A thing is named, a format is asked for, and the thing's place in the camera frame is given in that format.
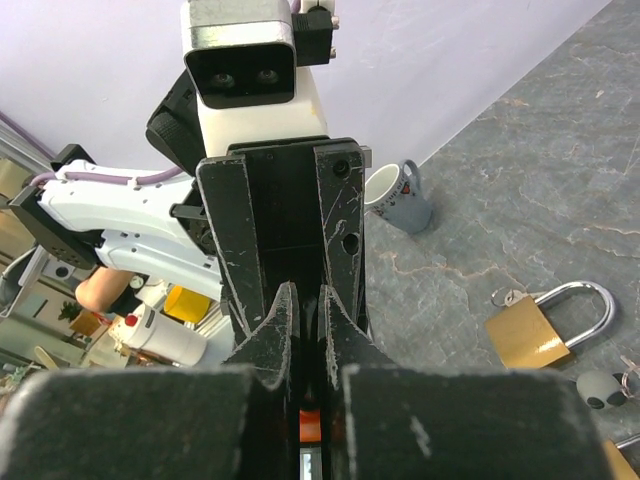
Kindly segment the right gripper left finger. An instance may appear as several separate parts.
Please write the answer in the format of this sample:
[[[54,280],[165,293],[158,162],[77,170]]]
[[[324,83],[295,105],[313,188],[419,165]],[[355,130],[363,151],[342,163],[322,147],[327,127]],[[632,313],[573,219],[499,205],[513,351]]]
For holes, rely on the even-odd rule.
[[[221,366],[31,377],[1,419],[5,479],[295,479],[294,284]]]

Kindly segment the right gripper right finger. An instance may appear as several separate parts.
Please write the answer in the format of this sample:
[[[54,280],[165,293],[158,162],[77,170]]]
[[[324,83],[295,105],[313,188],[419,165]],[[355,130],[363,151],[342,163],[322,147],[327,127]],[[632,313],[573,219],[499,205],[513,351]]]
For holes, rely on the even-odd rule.
[[[393,363],[323,286],[327,479],[609,479],[589,413],[562,375]]]

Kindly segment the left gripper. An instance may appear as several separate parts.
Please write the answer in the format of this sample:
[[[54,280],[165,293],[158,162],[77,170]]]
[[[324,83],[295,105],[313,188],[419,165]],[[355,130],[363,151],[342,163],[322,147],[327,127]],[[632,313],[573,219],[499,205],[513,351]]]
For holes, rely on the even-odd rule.
[[[262,280],[326,280],[361,303],[366,154],[351,138],[240,143],[196,169],[229,309],[242,335],[265,317]]]

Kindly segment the orange black padlock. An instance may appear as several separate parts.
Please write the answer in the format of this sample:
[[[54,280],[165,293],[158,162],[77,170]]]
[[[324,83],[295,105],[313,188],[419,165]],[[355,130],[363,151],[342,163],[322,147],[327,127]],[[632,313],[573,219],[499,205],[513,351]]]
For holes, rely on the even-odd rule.
[[[304,301],[301,327],[303,387],[300,400],[300,441],[317,443],[321,440],[321,423],[316,381],[317,301],[315,299]]]

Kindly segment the large brass padlock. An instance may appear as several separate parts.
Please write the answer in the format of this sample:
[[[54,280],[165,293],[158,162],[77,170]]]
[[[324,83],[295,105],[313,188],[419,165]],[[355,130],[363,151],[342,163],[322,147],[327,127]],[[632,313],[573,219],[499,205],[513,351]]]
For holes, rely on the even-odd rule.
[[[604,312],[593,325],[569,340],[561,338],[544,308],[578,291],[597,295]],[[569,357],[572,349],[604,333],[614,322],[617,304],[612,293],[591,281],[571,281],[535,297],[523,294],[489,318],[484,326],[502,364],[510,369],[539,369]]]

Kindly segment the key of brass padlock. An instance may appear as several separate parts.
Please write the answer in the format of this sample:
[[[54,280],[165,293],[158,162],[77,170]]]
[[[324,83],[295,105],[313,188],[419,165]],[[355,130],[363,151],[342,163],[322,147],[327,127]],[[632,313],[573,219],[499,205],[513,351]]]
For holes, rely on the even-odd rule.
[[[536,299],[543,295],[543,292],[527,292],[518,289],[499,288],[495,290],[491,296],[491,304],[497,308],[509,307],[523,298],[531,297]]]

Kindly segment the small brass padlock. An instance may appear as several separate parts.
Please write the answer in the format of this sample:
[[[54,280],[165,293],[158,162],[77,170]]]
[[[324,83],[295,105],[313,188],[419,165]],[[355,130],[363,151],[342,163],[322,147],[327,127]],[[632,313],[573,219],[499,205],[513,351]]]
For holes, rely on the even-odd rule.
[[[614,480],[638,480],[639,476],[622,454],[622,450],[639,442],[639,434],[614,442],[607,439],[603,448],[607,456]]]

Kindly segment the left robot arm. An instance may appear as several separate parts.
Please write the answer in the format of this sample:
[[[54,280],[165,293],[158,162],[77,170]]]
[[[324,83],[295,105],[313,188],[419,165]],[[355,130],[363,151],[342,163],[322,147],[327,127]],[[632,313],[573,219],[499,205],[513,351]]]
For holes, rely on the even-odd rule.
[[[327,136],[309,68],[289,103],[209,112],[182,74],[146,136],[173,169],[104,168],[69,145],[11,211],[70,266],[156,276],[224,301],[238,339],[258,328],[284,282],[297,288],[305,339],[323,286],[368,327],[364,154]]]

